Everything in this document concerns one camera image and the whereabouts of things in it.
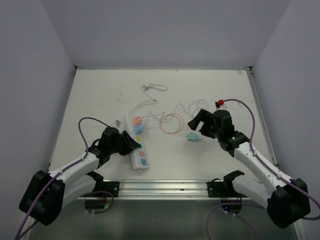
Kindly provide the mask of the green charger plug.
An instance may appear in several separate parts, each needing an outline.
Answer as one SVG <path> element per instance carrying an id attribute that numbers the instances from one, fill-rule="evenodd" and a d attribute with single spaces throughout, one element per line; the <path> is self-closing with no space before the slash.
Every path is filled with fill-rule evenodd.
<path id="1" fill-rule="evenodd" d="M 197 142 L 198 141 L 198 134 L 196 132 L 189 132 L 189 133 L 186 133 L 185 134 L 185 137 L 186 139 L 189 141 L 189 142 Z"/>

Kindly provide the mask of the white power strip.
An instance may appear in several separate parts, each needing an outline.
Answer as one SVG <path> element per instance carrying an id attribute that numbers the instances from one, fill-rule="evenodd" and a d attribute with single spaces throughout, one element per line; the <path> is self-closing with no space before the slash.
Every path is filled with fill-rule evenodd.
<path id="1" fill-rule="evenodd" d="M 144 142 L 145 129 L 142 118 L 132 113 L 126 113 L 124 115 L 124 129 L 134 141 L 133 151 L 130 153 L 132 167 L 138 173 L 143 173 L 150 168 L 150 164 Z"/>

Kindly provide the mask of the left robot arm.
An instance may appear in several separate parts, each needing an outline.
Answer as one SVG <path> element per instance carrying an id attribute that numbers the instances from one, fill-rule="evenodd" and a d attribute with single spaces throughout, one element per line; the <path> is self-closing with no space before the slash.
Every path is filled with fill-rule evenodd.
<path id="1" fill-rule="evenodd" d="M 127 131 L 106 127 L 84 154 L 66 166 L 51 172 L 36 172 L 20 203 L 19 209 L 41 224 L 50 225 L 61 210 L 77 198 L 103 193 L 103 177 L 96 170 L 110 160 L 111 155 L 126 156 L 140 149 Z"/>

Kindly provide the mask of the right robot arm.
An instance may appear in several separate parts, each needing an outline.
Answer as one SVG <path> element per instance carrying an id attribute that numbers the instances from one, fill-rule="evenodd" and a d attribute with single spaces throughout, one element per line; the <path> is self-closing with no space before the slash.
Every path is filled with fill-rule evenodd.
<path id="1" fill-rule="evenodd" d="M 306 195 L 307 184 L 300 178 L 292 179 L 277 169 L 250 144 L 250 139 L 235 130 L 227 110 L 213 113 L 201 109 L 187 124 L 191 130 L 216 139 L 220 147 L 244 164 L 257 179 L 236 170 L 224 176 L 223 192 L 227 196 L 246 196 L 266 209 L 272 222 L 286 228 L 311 212 Z"/>

